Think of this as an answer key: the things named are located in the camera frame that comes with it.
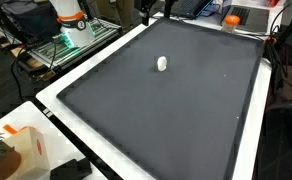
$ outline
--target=small white object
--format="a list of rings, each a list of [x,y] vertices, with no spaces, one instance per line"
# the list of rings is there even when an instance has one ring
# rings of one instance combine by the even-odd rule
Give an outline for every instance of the small white object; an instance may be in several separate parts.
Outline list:
[[[167,66],[167,59],[165,56],[161,56],[157,60],[157,68],[159,71],[165,71]]]

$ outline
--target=desk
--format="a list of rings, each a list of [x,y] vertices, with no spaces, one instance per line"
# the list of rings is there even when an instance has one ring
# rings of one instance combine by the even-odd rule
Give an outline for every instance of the desk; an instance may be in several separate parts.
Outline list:
[[[270,23],[281,9],[282,7],[271,9],[269,19]],[[216,15],[209,18],[203,17],[199,20],[189,20],[185,22],[208,28],[220,29],[219,18],[220,16]],[[275,25],[280,25],[280,19],[281,18],[278,18]],[[154,23],[154,21],[155,19],[150,19],[150,24]],[[131,32],[118,39],[116,42],[109,45],[95,56],[89,58],[83,64],[36,95],[36,98],[41,103],[51,110],[56,117],[68,126],[101,159],[103,159],[125,180],[148,180],[153,179],[153,177],[142,170],[127,156],[122,154],[78,116],[72,113],[56,98],[56,95],[146,28],[147,27],[143,25],[136,27]],[[263,60],[259,66],[256,83],[252,93],[242,141],[237,156],[233,180],[249,180],[252,177],[270,76],[271,68],[268,61]]]
[[[9,137],[2,127],[6,124],[15,129],[24,126],[33,126],[44,136],[47,156],[51,169],[54,169],[71,159],[81,160],[85,156],[60,132],[31,102],[26,102],[0,119],[0,133],[3,137]],[[93,173],[85,180],[107,180],[107,178],[91,164]],[[39,180],[49,179],[50,172],[47,172]]]

